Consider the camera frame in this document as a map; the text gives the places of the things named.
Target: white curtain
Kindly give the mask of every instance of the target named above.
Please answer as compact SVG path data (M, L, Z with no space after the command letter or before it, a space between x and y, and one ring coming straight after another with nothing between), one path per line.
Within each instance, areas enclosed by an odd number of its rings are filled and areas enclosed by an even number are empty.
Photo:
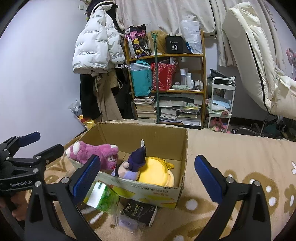
M181 34L182 20L199 21L205 35L215 33L215 21L208 0L114 0L119 21L127 29L145 24L146 31L162 30L173 35Z
M227 36L223 32L221 26L225 18L225 14L229 8L242 3L242 0L210 0L216 23L217 40L218 40L218 64L221 66L236 65L232 55L231 48ZM262 29L267 37L271 55L277 66L285 72L286 67L283 60L283 52L279 42L274 23L272 21L269 9L265 4L265 0L249 0L255 9L262 25Z

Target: pink stuffed toy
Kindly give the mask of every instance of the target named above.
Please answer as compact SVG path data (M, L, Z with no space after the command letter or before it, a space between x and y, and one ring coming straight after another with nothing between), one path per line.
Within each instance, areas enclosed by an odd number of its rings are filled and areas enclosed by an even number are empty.
M78 141L67 149L66 155L81 164L85 164L91 155L97 155L101 160L101 169L113 170L118 158L118 146L110 144L93 146Z

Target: yellow plush toy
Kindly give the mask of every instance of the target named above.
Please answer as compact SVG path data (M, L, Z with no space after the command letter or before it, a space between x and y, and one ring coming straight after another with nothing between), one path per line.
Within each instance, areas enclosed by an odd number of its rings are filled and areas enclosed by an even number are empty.
M140 168L139 182L173 187L175 178L170 169L175 166L158 157L147 157L146 164Z

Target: human hand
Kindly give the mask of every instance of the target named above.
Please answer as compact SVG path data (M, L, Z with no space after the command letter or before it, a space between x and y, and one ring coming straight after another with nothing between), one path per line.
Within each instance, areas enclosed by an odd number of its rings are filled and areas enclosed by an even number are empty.
M26 192L18 192L15 195L13 195L10 200L14 204L16 204L16 209L12 211L12 216L16 218L17 221L25 220L26 218L26 212L28 208L28 202L25 198ZM6 203L3 198L0 197L0 208L5 208Z

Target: red gift bag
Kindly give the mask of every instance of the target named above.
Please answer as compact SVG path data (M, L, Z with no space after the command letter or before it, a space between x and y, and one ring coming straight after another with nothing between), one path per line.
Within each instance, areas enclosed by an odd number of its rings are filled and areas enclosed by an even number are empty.
M172 87L172 80L177 66L174 64L158 63L158 89L160 91L167 91ZM156 71L155 63L151 64L153 76L153 89L156 90Z

